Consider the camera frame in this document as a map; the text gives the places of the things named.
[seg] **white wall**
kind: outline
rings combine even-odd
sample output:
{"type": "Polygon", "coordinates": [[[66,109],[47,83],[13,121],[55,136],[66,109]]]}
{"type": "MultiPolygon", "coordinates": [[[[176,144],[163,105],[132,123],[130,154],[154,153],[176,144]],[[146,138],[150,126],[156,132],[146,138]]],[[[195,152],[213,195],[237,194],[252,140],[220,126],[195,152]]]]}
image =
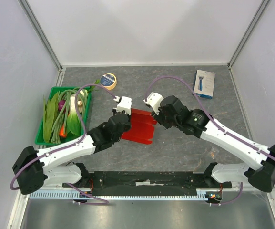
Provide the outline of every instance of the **white wall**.
{"type": "Polygon", "coordinates": [[[28,0],[63,65],[227,63],[261,0],[28,0]]]}
{"type": "Polygon", "coordinates": [[[253,137],[275,144],[275,0],[271,1],[233,67],[253,137]]]}
{"type": "Polygon", "coordinates": [[[42,98],[57,69],[16,0],[0,0],[0,229],[7,226],[16,192],[12,165],[34,142],[42,98]]]}

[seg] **cable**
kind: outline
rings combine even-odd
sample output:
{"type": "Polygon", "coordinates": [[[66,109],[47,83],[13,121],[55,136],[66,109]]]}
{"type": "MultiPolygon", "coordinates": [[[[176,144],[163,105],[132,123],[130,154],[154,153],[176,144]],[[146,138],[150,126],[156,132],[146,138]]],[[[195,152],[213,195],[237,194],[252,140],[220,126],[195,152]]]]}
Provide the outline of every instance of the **cable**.
{"type": "MultiPolygon", "coordinates": [[[[80,115],[80,112],[79,112],[79,108],[78,108],[77,102],[78,102],[78,95],[79,95],[80,91],[81,91],[82,89],[84,89],[85,87],[89,87],[89,86],[97,86],[97,87],[100,87],[100,88],[104,89],[106,92],[108,92],[114,99],[116,98],[116,96],[115,96],[112,92],[110,92],[108,89],[106,89],[105,87],[103,87],[103,86],[101,86],[101,85],[99,85],[99,84],[88,83],[88,84],[82,86],[81,88],[79,88],[79,90],[77,91],[76,96],[75,96],[75,109],[76,109],[77,116],[78,116],[78,118],[79,118],[79,120],[80,120],[80,123],[81,123],[81,125],[82,125],[82,128],[83,128],[83,135],[82,135],[82,137],[79,137],[79,140],[78,140],[77,142],[75,142],[75,143],[73,143],[73,144],[70,144],[70,145],[68,145],[68,146],[64,146],[64,147],[61,147],[61,148],[58,148],[58,149],[54,149],[54,150],[52,150],[52,151],[50,151],[50,152],[48,153],[49,155],[51,155],[51,154],[53,154],[53,153],[56,153],[56,152],[58,152],[58,151],[61,151],[61,150],[63,150],[63,149],[68,149],[68,148],[70,148],[70,147],[72,147],[72,146],[75,146],[76,144],[79,144],[81,141],[83,141],[83,139],[85,138],[85,136],[86,136],[86,128],[85,128],[83,119],[82,119],[82,117],[81,117],[81,115],[80,115]]],[[[28,168],[30,165],[32,165],[33,163],[35,163],[36,161],[40,160],[41,158],[43,158],[43,157],[45,157],[45,156],[46,156],[46,154],[43,154],[43,155],[41,155],[41,156],[38,156],[38,157],[36,157],[35,159],[33,159],[33,160],[31,160],[30,162],[28,162],[26,165],[24,165],[24,166],[14,175],[14,177],[13,177],[11,183],[10,183],[10,189],[11,189],[11,190],[18,190],[18,189],[20,189],[20,187],[14,187],[14,186],[13,186],[13,185],[14,185],[14,182],[15,182],[16,179],[19,177],[19,175],[20,175],[26,168],[28,168]]]]}
{"type": "Polygon", "coordinates": [[[220,191],[218,192],[218,194],[222,194],[222,191],[223,191],[223,185],[220,184],[220,191]]]}
{"type": "Polygon", "coordinates": [[[226,205],[226,204],[232,204],[232,203],[234,203],[236,200],[238,200],[240,198],[240,196],[242,195],[242,192],[243,192],[243,182],[241,182],[239,193],[238,193],[238,195],[234,199],[229,200],[229,201],[224,202],[224,203],[210,204],[210,206],[212,206],[212,205],[214,205],[214,206],[221,206],[221,205],[226,205]]]}
{"type": "Polygon", "coordinates": [[[181,78],[179,78],[179,77],[176,77],[176,76],[160,76],[160,77],[154,79],[154,80],[151,82],[151,84],[148,86],[148,88],[147,88],[147,90],[146,90],[146,92],[145,92],[145,96],[144,96],[145,101],[147,101],[147,96],[148,96],[148,94],[149,94],[149,91],[150,91],[150,88],[152,87],[152,85],[153,85],[154,83],[156,83],[157,81],[159,81],[159,80],[161,80],[161,79],[166,79],[166,78],[175,79],[175,80],[178,80],[178,81],[180,81],[181,83],[183,83],[183,84],[193,93],[194,97],[196,98],[197,102],[199,103],[200,107],[202,108],[202,110],[204,111],[204,113],[206,114],[206,116],[209,118],[209,120],[212,121],[212,123],[213,123],[219,130],[221,130],[224,134],[229,135],[230,137],[236,139],[237,141],[243,143],[244,145],[251,147],[253,150],[255,150],[255,151],[257,151],[257,152],[259,152],[259,153],[261,153],[261,154],[267,156],[268,158],[272,159],[273,161],[275,161],[275,157],[273,157],[272,155],[268,154],[267,152],[263,151],[262,149],[257,148],[256,146],[254,146],[254,145],[252,145],[252,144],[246,142],[245,140],[242,140],[241,138],[239,138],[239,137],[233,135],[232,133],[229,133],[229,132],[225,131],[225,129],[223,129],[218,123],[216,123],[216,122],[214,121],[214,119],[209,115],[209,113],[208,113],[207,110],[204,108],[204,106],[202,105],[202,103],[201,103],[199,97],[198,97],[197,94],[193,91],[193,89],[191,88],[191,86],[189,86],[183,79],[181,79],[181,78]]]}
{"type": "Polygon", "coordinates": [[[80,192],[82,195],[87,196],[89,198],[95,199],[95,200],[99,200],[102,203],[79,203],[77,201],[74,201],[77,204],[84,204],[84,205],[107,205],[109,204],[109,201],[107,201],[106,199],[100,199],[98,197],[94,197],[90,194],[84,193],[83,191],[79,190],[78,188],[76,188],[74,185],[70,184],[70,183],[66,183],[68,186],[70,186],[71,188],[75,189],[76,191],[80,192]]]}
{"type": "Polygon", "coordinates": [[[215,197],[212,197],[211,199],[214,199],[215,201],[221,202],[221,201],[222,201],[222,199],[223,199],[223,196],[222,196],[222,198],[221,198],[221,199],[216,199],[215,197]]]}
{"type": "Polygon", "coordinates": [[[93,182],[93,179],[90,179],[90,190],[93,193],[93,191],[94,191],[94,182],[93,182]]]}
{"type": "Polygon", "coordinates": [[[66,166],[68,166],[70,163],[72,163],[73,165],[75,164],[75,162],[70,161],[69,163],[66,164],[66,166]]]}

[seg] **green plastic crate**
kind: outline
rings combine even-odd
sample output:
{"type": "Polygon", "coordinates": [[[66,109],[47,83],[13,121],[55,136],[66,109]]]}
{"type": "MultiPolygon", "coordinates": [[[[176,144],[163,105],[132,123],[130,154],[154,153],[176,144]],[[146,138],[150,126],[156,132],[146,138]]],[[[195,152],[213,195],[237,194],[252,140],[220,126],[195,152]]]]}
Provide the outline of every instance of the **green plastic crate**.
{"type": "MultiPolygon", "coordinates": [[[[74,88],[75,87],[53,87],[51,89],[50,96],[48,98],[52,99],[52,97],[57,93],[57,91],[63,92],[65,90],[74,89],[74,88]]],[[[87,98],[87,102],[86,102],[86,105],[85,105],[85,112],[84,112],[84,117],[83,117],[84,123],[86,122],[86,119],[88,117],[91,98],[92,98],[91,93],[88,93],[88,98],[87,98]]],[[[77,136],[73,135],[72,133],[68,133],[66,138],[60,138],[60,141],[61,141],[61,144],[62,144],[62,143],[74,140],[75,138],[77,138],[77,136]]],[[[38,130],[37,136],[36,136],[35,144],[41,145],[41,146],[56,146],[56,144],[44,142],[44,139],[43,139],[43,119],[41,120],[41,124],[40,124],[39,130],[38,130]]]]}

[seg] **yellow tape roll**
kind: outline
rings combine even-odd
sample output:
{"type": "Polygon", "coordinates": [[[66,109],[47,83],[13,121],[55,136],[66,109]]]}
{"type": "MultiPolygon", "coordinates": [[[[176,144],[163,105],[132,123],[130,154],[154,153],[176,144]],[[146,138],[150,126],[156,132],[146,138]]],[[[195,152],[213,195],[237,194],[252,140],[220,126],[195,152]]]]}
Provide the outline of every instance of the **yellow tape roll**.
{"type": "Polygon", "coordinates": [[[117,85],[116,76],[112,73],[106,73],[100,78],[100,84],[108,90],[112,90],[117,85]]]}

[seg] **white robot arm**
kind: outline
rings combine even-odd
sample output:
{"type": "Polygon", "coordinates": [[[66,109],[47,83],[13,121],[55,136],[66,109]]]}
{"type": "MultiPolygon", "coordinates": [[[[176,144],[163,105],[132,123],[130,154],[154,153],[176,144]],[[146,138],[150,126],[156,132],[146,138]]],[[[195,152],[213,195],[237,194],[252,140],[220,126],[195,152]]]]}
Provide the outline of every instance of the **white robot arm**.
{"type": "Polygon", "coordinates": [[[74,184],[87,176],[88,172],[83,163],[71,166],[59,165],[111,147],[121,139],[123,132],[131,128],[131,98],[117,97],[115,101],[118,104],[113,109],[114,115],[107,122],[88,131],[85,136],[50,148],[39,150],[35,150],[33,146],[25,148],[12,168],[15,174],[31,160],[45,156],[31,164],[18,176],[17,182],[22,194],[32,193],[41,187],[61,186],[62,183],[74,184]],[[49,152],[53,150],[58,150],[58,152],[50,154],[49,152]]]}
{"type": "Polygon", "coordinates": [[[269,148],[251,141],[214,118],[212,118],[215,122],[213,123],[204,111],[199,109],[189,111],[173,95],[163,98],[158,93],[151,93],[144,102],[153,109],[153,118],[165,128],[175,126],[185,134],[212,142],[244,161],[244,163],[232,165],[211,163],[205,173],[214,180],[219,183],[248,181],[261,191],[272,191],[275,183],[275,162],[261,154],[259,150],[275,157],[275,145],[269,148]],[[243,142],[254,145],[259,150],[243,142]]]}

